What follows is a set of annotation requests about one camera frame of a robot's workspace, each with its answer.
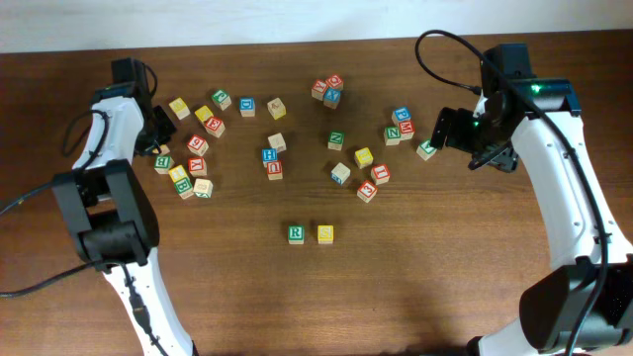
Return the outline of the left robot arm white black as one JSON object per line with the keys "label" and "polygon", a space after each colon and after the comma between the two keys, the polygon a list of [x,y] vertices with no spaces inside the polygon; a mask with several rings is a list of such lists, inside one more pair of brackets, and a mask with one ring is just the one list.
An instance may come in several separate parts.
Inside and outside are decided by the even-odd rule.
{"label": "left robot arm white black", "polygon": [[111,64],[112,84],[90,102],[92,125],[80,157],[52,179],[52,191],[80,259],[115,290],[146,355],[193,356],[158,262],[157,216],[132,168],[154,156],[176,128],[152,103],[156,76],[129,58]]}

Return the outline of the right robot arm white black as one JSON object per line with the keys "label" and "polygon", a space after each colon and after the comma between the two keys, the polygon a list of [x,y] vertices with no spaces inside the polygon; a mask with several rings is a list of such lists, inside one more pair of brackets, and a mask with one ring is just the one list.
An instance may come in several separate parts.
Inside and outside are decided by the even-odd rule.
{"label": "right robot arm white black", "polygon": [[477,107],[443,109],[430,143],[471,155],[471,169],[524,166],[544,220],[550,273],[516,320],[477,336],[470,355],[582,355],[632,339],[632,245],[595,176],[581,107],[566,79],[537,77],[524,44],[479,54]]}

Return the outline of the green block R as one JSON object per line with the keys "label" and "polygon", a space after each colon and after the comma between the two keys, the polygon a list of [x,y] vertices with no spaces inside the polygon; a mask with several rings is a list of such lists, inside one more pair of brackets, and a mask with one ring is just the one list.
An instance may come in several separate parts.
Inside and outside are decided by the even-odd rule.
{"label": "green block R", "polygon": [[305,228],[302,225],[290,225],[288,227],[288,242],[290,244],[304,244]]}

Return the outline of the yellow block edge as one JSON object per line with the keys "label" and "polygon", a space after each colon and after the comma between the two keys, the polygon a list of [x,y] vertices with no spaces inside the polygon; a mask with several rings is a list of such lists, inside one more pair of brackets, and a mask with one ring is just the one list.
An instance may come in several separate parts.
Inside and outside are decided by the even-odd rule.
{"label": "yellow block edge", "polygon": [[166,144],[163,144],[158,148],[159,155],[167,155],[169,152],[170,152],[170,149]]}

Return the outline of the yellow block S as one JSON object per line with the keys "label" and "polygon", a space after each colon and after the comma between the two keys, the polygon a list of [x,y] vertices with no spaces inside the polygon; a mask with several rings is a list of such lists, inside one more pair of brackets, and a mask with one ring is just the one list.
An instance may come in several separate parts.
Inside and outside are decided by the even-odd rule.
{"label": "yellow block S", "polygon": [[333,244],[334,227],[332,225],[319,225],[317,227],[317,242],[319,244]]}

